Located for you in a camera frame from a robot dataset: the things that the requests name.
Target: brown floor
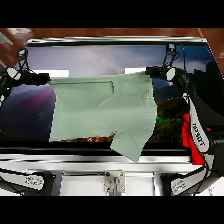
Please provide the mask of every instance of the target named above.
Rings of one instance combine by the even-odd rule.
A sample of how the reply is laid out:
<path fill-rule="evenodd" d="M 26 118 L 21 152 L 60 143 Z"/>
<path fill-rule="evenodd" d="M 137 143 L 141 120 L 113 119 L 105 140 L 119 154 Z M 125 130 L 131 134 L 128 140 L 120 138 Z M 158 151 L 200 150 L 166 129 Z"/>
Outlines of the brown floor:
<path fill-rule="evenodd" d="M 224 74 L 224 28 L 0 28 L 10 44 L 0 44 L 0 60 L 14 66 L 17 50 L 31 38 L 69 36 L 205 36 Z"/>

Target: red object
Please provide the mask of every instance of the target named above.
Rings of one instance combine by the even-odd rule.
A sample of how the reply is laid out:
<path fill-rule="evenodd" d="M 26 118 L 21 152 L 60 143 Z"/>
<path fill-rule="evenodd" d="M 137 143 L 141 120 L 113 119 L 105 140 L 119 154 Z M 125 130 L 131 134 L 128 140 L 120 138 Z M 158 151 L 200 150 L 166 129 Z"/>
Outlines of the red object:
<path fill-rule="evenodd" d="M 191 136 L 190 114 L 185 114 L 184 119 L 185 122 L 182 123 L 183 146 L 191 148 L 193 165 L 203 165 L 204 160 L 201 157 L 199 151 L 197 150 Z"/>

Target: shirt sleeve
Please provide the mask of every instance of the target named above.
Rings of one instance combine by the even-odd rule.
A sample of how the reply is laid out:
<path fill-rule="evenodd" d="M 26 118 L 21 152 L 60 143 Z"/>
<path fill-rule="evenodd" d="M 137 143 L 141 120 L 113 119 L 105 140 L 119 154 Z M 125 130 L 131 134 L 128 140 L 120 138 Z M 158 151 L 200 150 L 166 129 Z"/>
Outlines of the shirt sleeve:
<path fill-rule="evenodd" d="M 135 129 L 117 132 L 110 147 L 130 160 L 138 162 L 143 147 L 151 137 L 153 129 Z"/>

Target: light green t-shirt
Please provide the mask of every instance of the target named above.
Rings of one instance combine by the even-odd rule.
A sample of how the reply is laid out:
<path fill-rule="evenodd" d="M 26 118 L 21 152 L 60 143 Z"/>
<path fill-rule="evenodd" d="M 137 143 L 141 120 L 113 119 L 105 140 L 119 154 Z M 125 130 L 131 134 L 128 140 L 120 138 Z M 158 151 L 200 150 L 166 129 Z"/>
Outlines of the light green t-shirt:
<path fill-rule="evenodd" d="M 55 79 L 50 141 L 107 137 L 111 149 L 137 162 L 157 115 L 152 79 L 144 72 Z"/>

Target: green cloth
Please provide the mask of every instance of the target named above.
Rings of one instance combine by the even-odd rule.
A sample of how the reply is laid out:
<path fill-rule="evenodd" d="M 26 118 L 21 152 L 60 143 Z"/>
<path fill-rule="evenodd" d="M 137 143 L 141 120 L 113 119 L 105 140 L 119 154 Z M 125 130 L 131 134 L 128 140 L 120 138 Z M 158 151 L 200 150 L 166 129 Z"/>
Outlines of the green cloth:
<path fill-rule="evenodd" d="M 50 141 L 107 137 L 111 149 L 137 162 L 156 123 L 152 79 L 144 72 L 55 79 Z"/>

